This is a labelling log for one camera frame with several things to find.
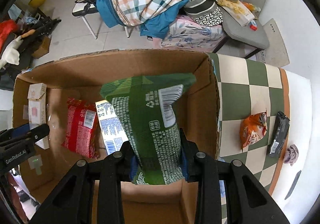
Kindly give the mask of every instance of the cardboard box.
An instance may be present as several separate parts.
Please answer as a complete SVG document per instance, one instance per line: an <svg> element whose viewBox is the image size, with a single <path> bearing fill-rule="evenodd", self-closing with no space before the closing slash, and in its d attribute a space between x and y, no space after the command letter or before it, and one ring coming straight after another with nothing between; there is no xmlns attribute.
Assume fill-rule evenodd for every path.
<svg viewBox="0 0 320 224"><path fill-rule="evenodd" d="M50 42L51 42L51 39L47 36L44 36L39 48L35 52L32 53L32 57L34 57L35 59L39 59L42 56L44 56L45 54L48 54Z"/></svg>
<svg viewBox="0 0 320 224"><path fill-rule="evenodd" d="M29 125L33 129L39 125L46 123L45 118L45 97L47 86L43 83L32 84L28 91L28 109L29 109ZM43 149L49 148L48 137L45 137L38 142L38 146Z"/></svg>
<svg viewBox="0 0 320 224"><path fill-rule="evenodd" d="M30 84L47 85L50 148L36 147L42 161L41 174L31 169L28 162L20 165L21 177L30 194L42 203L67 171L82 159L81 155L61 146L66 133L68 97L95 103L101 100L101 85L107 82L140 75L187 72L192 72L197 82L176 103L177 123L184 129L187 139L196 142L201 151L215 156L220 102L212 63L205 53L163 49L108 51L50 62L18 75L13 93L14 127L26 123L23 106L28 104ZM96 139L96 147L104 147L100 131ZM107 155L105 149L98 151L100 159ZM98 186L96 181L92 223L96 223ZM184 180L166 186L122 183L125 223L150 223L150 218L154 224L194 223L196 197L197 183Z"/></svg>

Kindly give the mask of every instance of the chair leg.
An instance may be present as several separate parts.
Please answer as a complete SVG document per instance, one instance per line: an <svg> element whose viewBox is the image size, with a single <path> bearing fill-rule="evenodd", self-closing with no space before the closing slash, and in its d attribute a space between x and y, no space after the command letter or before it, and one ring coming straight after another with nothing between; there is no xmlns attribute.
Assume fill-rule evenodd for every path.
<svg viewBox="0 0 320 224"><path fill-rule="evenodd" d="M253 55L259 53L260 51L262 51L263 49L260 49L260 48L256 48L253 52L249 53L248 55L246 55L244 58L245 59L248 59L250 57L252 57Z"/></svg>
<svg viewBox="0 0 320 224"><path fill-rule="evenodd" d="M87 27L88 27L89 31L91 32L92 36L93 36L95 39L97 39L98 36L93 32L93 30L92 30L90 24L88 23L87 19L85 18L85 16L81 16L81 18L83 19L85 25L87 25Z"/></svg>
<svg viewBox="0 0 320 224"><path fill-rule="evenodd" d="M213 50L213 53L217 53L219 49L222 48L222 46L228 41L229 37L226 35L223 37L223 39L217 44L215 49Z"/></svg>
<svg viewBox="0 0 320 224"><path fill-rule="evenodd" d="M125 30L125 34L127 35L127 38L130 37L129 31L128 31L128 27L124 26L124 30Z"/></svg>

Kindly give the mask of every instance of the red cap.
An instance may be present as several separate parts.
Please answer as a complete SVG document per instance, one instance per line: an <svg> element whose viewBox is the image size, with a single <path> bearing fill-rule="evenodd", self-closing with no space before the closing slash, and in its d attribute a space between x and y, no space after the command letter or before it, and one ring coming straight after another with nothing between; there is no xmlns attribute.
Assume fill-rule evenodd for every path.
<svg viewBox="0 0 320 224"><path fill-rule="evenodd" d="M250 29L252 29L253 31L256 31L258 28L256 27L256 26L254 26L254 25L250 25Z"/></svg>

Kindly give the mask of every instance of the plastic bottle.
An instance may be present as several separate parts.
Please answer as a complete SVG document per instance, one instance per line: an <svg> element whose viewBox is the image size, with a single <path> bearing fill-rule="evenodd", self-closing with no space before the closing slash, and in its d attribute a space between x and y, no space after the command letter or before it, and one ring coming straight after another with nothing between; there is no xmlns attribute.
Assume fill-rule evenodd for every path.
<svg viewBox="0 0 320 224"><path fill-rule="evenodd" d="M251 12L261 12L261 9L257 6L254 6L253 4L251 3L248 3L248 2L245 2L245 1L241 1L243 3L244 6L246 6L249 11Z"/></svg>

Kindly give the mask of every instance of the checkered tablecloth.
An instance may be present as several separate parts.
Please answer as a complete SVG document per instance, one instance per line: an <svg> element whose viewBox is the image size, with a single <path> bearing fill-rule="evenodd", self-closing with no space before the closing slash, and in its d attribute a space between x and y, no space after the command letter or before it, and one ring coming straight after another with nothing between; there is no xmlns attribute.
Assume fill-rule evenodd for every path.
<svg viewBox="0 0 320 224"><path fill-rule="evenodd" d="M284 112L284 91L279 68L260 62L210 53L214 61L220 96L220 157L239 159L268 191L278 158L267 155L278 111ZM265 137L241 151L239 129L243 119L267 110ZM225 198L222 223L226 222Z"/></svg>

